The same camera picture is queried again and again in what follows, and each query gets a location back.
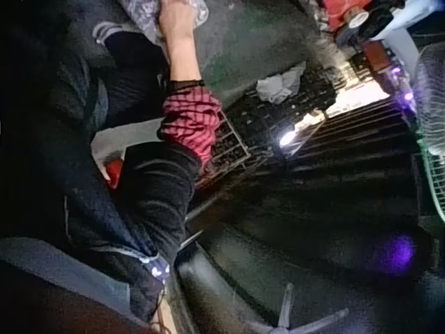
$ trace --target fan grille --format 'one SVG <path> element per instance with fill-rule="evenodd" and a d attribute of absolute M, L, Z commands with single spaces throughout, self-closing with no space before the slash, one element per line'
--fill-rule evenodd
<path fill-rule="evenodd" d="M 445 43 L 422 51 L 414 96 L 430 190 L 437 211 L 445 221 Z"/>

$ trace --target cable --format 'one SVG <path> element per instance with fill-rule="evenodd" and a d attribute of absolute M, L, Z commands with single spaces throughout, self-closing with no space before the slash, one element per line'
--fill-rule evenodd
<path fill-rule="evenodd" d="M 168 329 L 167 327 L 165 327 L 164 324 L 161 324 L 160 322 L 152 322 L 150 324 L 150 328 L 153 326 L 159 326 L 161 327 L 163 330 L 165 330 L 167 332 L 167 334 L 172 334 L 172 331 L 170 329 Z"/>

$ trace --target dark jeans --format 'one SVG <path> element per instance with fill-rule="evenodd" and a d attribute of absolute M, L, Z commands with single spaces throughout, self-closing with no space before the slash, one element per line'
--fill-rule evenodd
<path fill-rule="evenodd" d="M 137 64 L 121 65 L 126 68 L 115 77 L 124 74 L 124 82 L 142 84 L 143 77 L 149 85 L 155 85 L 153 78 L 157 82 L 159 63 L 146 67 L 140 81 L 129 76 Z M 110 77 L 102 80 L 79 55 L 65 51 L 45 108 L 21 110 L 2 120 L 1 221 L 5 235 L 48 241 L 128 282 L 132 309 L 146 320 L 163 288 L 151 266 L 174 261 L 200 163 L 180 145 L 138 145 L 127 150 L 120 185 L 111 192 L 91 156 L 90 142 L 100 129 L 126 119 L 125 111 L 150 100 L 150 94 L 134 89 L 126 99 L 125 85 L 112 87 Z M 122 99 L 111 94 L 113 89 Z"/>

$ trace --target person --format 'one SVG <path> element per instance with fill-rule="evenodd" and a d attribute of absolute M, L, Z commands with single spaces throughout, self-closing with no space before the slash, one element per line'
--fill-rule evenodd
<path fill-rule="evenodd" d="M 156 114 L 156 76 L 166 62 L 141 34 L 106 24 L 100 42 L 118 65 L 128 65 L 125 54 L 146 57 L 139 76 L 145 94 L 123 93 L 128 75 L 109 86 L 106 75 L 65 49 L 44 102 L 2 119 L 8 204 L 1 210 L 1 312 L 15 333 L 147 333 L 219 125 L 220 102 L 205 88 L 197 62 L 195 15 L 182 0 L 162 0 L 170 59 L 162 141 L 127 149 L 116 190 L 95 165 L 90 143 L 136 105 Z M 153 100 L 152 110 L 141 95 Z"/>

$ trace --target plaid shirt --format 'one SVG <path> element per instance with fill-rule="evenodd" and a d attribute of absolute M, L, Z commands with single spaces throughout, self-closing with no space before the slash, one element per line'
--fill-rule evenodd
<path fill-rule="evenodd" d="M 207 164 L 220 125 L 218 113 L 221 112 L 221 103 L 207 88 L 197 83 L 174 90 L 163 108 L 165 119 L 160 129 L 161 138 L 180 143 L 192 150 L 203 166 Z"/>

